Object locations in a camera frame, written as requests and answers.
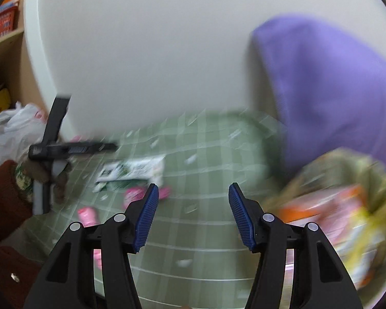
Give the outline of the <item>dark red sleeve forearm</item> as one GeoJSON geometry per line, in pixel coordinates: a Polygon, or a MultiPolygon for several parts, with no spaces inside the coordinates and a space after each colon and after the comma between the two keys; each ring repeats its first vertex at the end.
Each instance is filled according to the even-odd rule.
{"type": "Polygon", "coordinates": [[[37,263],[1,246],[32,216],[32,206],[16,184],[15,169],[12,160],[0,166],[0,308],[22,308],[40,271],[37,263]]]}

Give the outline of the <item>gloved left hand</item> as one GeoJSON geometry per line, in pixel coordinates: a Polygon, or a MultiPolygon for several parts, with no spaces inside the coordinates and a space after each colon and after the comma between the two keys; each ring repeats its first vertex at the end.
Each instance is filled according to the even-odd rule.
{"type": "Polygon", "coordinates": [[[44,168],[44,164],[33,162],[32,160],[24,160],[18,164],[14,171],[16,186],[21,191],[23,199],[28,203],[32,203],[33,199],[33,183],[35,181],[45,184],[50,183],[53,186],[54,200],[61,203],[65,198],[69,173],[71,165],[69,162],[63,162],[63,170],[57,176],[50,177],[49,172],[44,168]]]}

